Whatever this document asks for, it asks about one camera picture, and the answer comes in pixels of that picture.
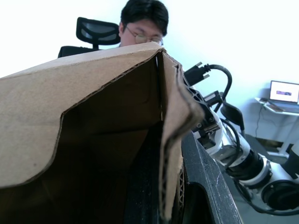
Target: man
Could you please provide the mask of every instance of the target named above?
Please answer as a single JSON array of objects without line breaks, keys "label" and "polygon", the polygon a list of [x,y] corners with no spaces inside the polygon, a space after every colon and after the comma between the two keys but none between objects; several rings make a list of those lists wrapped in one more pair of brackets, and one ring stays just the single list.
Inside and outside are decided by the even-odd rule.
[{"label": "man", "polygon": [[168,11],[158,0],[129,0],[121,11],[120,47],[146,42],[163,45],[167,35]]}]

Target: cardboard box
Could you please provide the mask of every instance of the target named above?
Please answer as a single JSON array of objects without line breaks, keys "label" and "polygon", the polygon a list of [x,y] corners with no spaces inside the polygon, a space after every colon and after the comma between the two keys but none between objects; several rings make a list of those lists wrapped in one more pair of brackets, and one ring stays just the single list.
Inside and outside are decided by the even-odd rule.
[{"label": "cardboard box", "polygon": [[73,223],[89,206],[95,223],[122,223],[129,168],[161,121],[159,204],[169,219],[181,139],[202,117],[182,66],[155,43],[63,57],[0,79],[0,222]]}]

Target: black hair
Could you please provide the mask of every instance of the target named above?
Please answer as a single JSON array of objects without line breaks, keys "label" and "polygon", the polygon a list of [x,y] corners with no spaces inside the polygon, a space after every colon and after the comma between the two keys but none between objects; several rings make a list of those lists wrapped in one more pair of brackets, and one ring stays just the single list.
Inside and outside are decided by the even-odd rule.
[{"label": "black hair", "polygon": [[158,0],[129,0],[121,11],[121,22],[124,27],[128,23],[148,19],[167,35],[168,11]]}]

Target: cardboard flap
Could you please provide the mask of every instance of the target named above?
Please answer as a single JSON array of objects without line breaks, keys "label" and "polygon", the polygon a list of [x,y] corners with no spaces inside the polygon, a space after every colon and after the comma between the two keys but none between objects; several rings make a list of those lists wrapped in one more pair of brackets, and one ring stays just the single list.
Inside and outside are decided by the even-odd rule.
[{"label": "cardboard flap", "polygon": [[[156,43],[63,57],[0,79],[0,188],[51,165],[64,115],[163,49]],[[85,137],[74,128],[74,144]]]},{"label": "cardboard flap", "polygon": [[181,64],[166,53],[163,62],[168,101],[160,151],[159,189],[161,216],[169,220],[183,165],[181,140],[202,120],[204,113],[184,85]]}]

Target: white wall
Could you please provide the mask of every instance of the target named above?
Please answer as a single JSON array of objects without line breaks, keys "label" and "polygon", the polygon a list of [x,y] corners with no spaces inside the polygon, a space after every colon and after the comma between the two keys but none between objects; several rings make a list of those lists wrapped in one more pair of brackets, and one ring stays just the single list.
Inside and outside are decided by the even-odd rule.
[{"label": "white wall", "polygon": [[[268,97],[264,89],[272,79],[299,83],[298,1],[164,2],[170,12],[169,35],[164,41],[168,52],[185,70],[199,61],[229,69],[233,85],[227,100],[241,109],[245,131],[255,135],[260,105],[254,97]],[[213,71],[210,75],[196,86],[204,96],[224,91],[226,85],[223,73]],[[258,137],[285,140],[295,118],[268,111],[263,114],[277,126],[287,126],[277,128],[261,119]]]},{"label": "white wall", "polygon": [[[233,86],[227,100],[243,111],[246,131],[254,135],[259,106],[253,98],[262,96],[271,79],[299,83],[295,66],[299,59],[297,1],[163,2],[170,12],[169,34],[164,40],[169,54],[185,70],[199,61],[228,68]],[[61,46],[89,47],[76,38],[76,19],[82,16],[118,23],[125,3],[0,1],[0,77],[56,59]],[[197,86],[203,95],[225,88],[226,78],[221,72],[210,75]],[[283,125],[282,116],[263,113],[278,126]],[[258,137],[283,141],[289,129],[289,125],[276,128],[261,119]]]}]

